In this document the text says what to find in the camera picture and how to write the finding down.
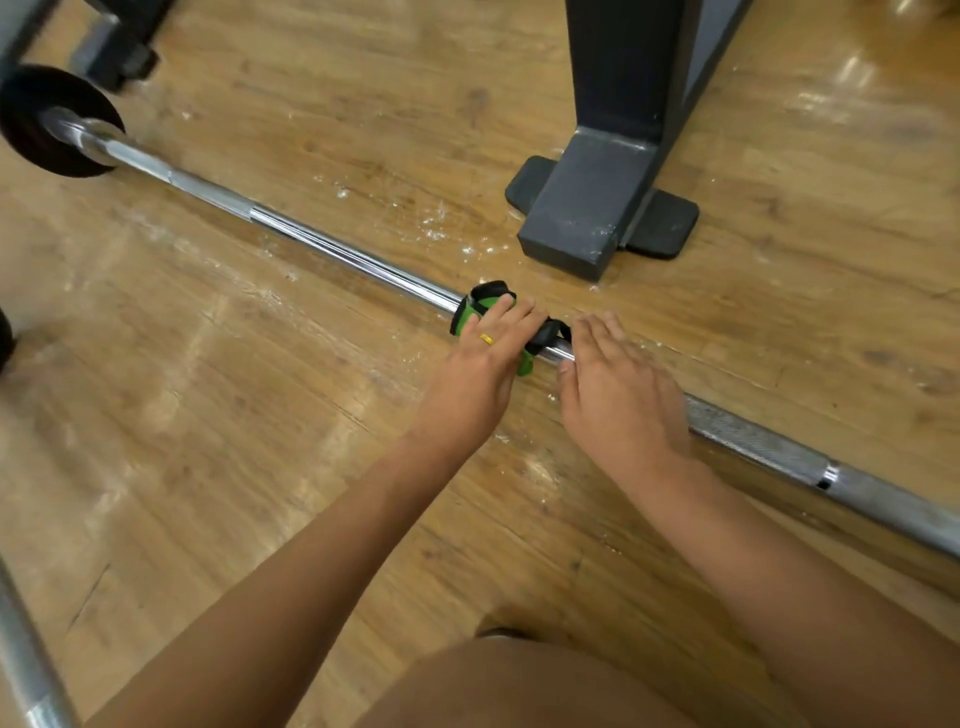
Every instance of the left hand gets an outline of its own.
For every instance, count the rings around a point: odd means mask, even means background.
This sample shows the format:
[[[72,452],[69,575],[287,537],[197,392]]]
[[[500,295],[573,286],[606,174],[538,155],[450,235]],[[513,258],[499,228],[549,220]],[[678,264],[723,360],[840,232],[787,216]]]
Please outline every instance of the left hand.
[[[433,375],[411,435],[457,467],[493,434],[507,411],[520,352],[546,321],[532,299],[504,295],[484,317],[470,316]],[[489,344],[481,338],[489,336]]]

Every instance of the black strap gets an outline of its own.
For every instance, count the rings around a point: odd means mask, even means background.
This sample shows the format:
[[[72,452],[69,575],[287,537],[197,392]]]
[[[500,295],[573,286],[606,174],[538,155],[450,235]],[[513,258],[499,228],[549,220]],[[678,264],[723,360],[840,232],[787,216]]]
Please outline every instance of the black strap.
[[[487,313],[488,308],[480,303],[481,301],[498,299],[506,294],[513,296],[514,301],[516,301],[516,293],[510,290],[506,281],[503,280],[490,280],[474,286],[470,292],[464,296],[463,300],[460,301],[460,305],[457,306],[457,310],[453,314],[453,320],[450,322],[450,333],[456,335],[457,324],[460,323],[460,319],[467,310],[468,305],[483,316]],[[543,322],[543,326],[540,327],[537,333],[534,334],[534,337],[527,342],[525,349],[533,356],[536,356],[546,347],[553,344],[558,338],[571,341],[570,327],[560,319],[547,319]]]

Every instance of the chrome bar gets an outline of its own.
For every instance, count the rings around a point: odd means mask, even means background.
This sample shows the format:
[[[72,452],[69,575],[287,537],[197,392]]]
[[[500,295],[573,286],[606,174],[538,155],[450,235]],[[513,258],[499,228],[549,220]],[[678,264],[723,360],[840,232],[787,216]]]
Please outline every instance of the chrome bar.
[[[80,728],[43,640],[0,558],[0,666],[30,728]]]
[[[416,296],[446,313],[456,311],[463,298],[459,293],[147,154],[109,124],[81,119],[65,109],[47,111],[44,124],[56,138],[73,144],[96,161],[119,162],[168,182],[237,217],[296,240],[311,250]],[[556,364],[565,359],[572,361],[573,351],[569,344],[558,339],[555,345],[544,349],[540,357]],[[916,541],[960,557],[960,516],[956,513],[886,480],[834,462],[817,450],[692,395],[686,395],[686,407],[690,429],[697,435],[795,482],[815,488]]]

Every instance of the hand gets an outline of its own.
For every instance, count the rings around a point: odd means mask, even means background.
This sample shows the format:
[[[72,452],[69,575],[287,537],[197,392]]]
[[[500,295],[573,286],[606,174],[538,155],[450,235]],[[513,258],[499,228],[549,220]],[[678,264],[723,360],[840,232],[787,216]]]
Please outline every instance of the hand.
[[[621,488],[690,455],[680,387],[611,313],[573,324],[576,362],[560,368],[564,426]]]
[[[482,319],[470,316],[434,374],[411,434],[453,458],[457,467],[465,463],[503,418],[520,352],[546,318],[533,300],[514,305],[509,295],[501,296]]]

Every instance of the floor scratch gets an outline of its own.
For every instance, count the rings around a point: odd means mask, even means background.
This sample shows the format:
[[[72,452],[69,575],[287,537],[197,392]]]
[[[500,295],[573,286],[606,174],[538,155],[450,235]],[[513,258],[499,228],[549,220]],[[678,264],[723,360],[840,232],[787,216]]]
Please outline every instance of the floor scratch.
[[[104,570],[100,572],[100,575],[93,582],[93,586],[90,587],[90,590],[86,593],[83,603],[80,605],[80,609],[77,610],[77,614],[73,616],[70,620],[70,624],[67,626],[67,633],[73,629],[73,626],[77,623],[77,620],[80,618],[80,615],[84,613],[86,605],[90,603],[90,599],[93,598],[93,594],[97,591],[97,587],[100,586],[100,582],[104,580],[104,576],[107,575],[107,572],[110,570],[110,562],[107,562],[107,565],[104,567]]]

